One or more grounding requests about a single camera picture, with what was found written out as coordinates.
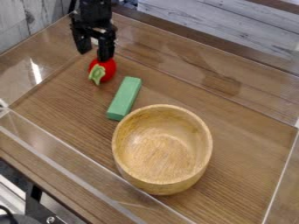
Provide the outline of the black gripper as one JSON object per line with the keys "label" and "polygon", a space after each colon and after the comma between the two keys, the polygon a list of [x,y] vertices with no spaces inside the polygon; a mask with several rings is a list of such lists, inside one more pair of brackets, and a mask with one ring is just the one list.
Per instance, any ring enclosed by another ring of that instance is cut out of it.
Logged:
{"label": "black gripper", "polygon": [[98,39],[98,60],[109,61],[115,54],[118,28],[113,24],[111,0],[71,0],[70,28],[80,54],[91,49],[91,37]]}

